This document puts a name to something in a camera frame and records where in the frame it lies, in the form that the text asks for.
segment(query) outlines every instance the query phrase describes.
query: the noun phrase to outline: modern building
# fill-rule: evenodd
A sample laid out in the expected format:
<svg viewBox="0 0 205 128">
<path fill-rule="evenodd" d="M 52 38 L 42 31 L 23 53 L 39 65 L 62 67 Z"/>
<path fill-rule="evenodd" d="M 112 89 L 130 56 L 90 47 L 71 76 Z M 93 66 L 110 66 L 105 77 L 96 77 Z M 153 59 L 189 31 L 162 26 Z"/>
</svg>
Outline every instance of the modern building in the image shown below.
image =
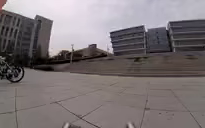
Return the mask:
<svg viewBox="0 0 205 128">
<path fill-rule="evenodd" d="M 160 53 L 171 51 L 166 27 L 148 29 L 146 38 L 147 53 Z"/>
<path fill-rule="evenodd" d="M 41 16 L 31 19 L 13 12 L 0 12 L 0 52 L 32 58 L 46 57 L 52 21 Z"/>
<path fill-rule="evenodd" d="M 205 19 L 171 21 L 168 30 L 173 52 L 205 51 Z"/>
<path fill-rule="evenodd" d="M 146 54 L 144 26 L 122 29 L 110 33 L 114 55 Z"/>
</svg>

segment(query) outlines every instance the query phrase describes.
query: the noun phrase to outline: overcast sky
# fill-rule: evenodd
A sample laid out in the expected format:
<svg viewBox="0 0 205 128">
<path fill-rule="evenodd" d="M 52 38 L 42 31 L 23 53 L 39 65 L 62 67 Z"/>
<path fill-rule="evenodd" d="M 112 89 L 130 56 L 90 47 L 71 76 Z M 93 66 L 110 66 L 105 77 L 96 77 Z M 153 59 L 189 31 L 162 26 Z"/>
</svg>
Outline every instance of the overcast sky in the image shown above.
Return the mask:
<svg viewBox="0 0 205 128">
<path fill-rule="evenodd" d="M 146 25 L 167 26 L 168 21 L 205 18 L 205 0 L 8 0 L 6 10 L 54 21 L 50 51 L 87 47 L 106 50 L 109 32 Z"/>
</svg>

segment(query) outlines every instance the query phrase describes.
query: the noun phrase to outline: staircase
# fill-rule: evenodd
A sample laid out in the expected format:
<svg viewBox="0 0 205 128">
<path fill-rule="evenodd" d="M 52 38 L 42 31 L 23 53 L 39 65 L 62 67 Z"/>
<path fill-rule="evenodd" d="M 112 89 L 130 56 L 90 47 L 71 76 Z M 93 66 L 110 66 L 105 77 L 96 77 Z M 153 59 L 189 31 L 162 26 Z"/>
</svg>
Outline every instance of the staircase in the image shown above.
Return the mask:
<svg viewBox="0 0 205 128">
<path fill-rule="evenodd" d="M 85 60 L 67 66 L 64 71 L 121 76 L 205 75 L 205 52 L 164 53 Z"/>
</svg>

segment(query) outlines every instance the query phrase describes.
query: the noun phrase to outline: bicycle wheel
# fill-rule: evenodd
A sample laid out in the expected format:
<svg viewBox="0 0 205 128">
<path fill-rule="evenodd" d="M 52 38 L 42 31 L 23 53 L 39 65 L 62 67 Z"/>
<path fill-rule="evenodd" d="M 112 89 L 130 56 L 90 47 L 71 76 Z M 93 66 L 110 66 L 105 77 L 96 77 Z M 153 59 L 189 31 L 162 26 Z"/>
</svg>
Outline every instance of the bicycle wheel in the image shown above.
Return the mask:
<svg viewBox="0 0 205 128">
<path fill-rule="evenodd" d="M 12 83 L 20 82 L 24 77 L 25 71 L 23 67 L 20 66 L 12 66 L 11 73 L 6 75 L 6 79 Z"/>
</svg>

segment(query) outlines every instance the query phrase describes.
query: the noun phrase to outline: concrete ground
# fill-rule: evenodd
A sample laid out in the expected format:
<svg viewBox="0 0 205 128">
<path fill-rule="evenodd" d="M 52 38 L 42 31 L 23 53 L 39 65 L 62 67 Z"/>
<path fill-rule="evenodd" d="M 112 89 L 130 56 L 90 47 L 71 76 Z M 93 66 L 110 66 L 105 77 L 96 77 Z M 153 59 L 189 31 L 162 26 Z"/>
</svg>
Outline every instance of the concrete ground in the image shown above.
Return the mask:
<svg viewBox="0 0 205 128">
<path fill-rule="evenodd" d="M 26 69 L 0 80 L 0 128 L 205 128 L 205 77 L 130 78 Z"/>
</svg>

